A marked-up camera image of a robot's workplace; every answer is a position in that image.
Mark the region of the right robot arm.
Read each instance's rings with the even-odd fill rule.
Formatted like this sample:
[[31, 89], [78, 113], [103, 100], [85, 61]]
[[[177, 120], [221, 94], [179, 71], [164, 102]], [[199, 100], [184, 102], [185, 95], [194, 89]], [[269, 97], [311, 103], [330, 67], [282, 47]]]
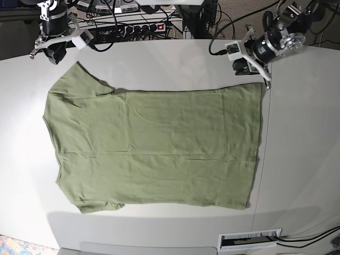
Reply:
[[[43, 1], [37, 6], [40, 14], [40, 35], [38, 41], [47, 43], [66, 36], [68, 32], [68, 6], [65, 1]], [[67, 42], [54, 42], [42, 49], [49, 61], [57, 65], [66, 55]]]

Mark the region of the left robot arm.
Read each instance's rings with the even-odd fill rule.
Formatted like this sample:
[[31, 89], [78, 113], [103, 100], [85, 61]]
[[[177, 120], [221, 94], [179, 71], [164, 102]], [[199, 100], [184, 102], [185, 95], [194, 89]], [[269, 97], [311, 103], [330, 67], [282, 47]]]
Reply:
[[268, 64], [303, 46], [312, 24], [325, 16], [324, 1], [293, 1], [281, 12], [283, 3], [278, 2], [275, 12], [263, 14], [261, 37], [254, 37], [255, 30], [248, 25], [242, 40], [225, 45], [236, 75], [260, 75], [270, 81]]

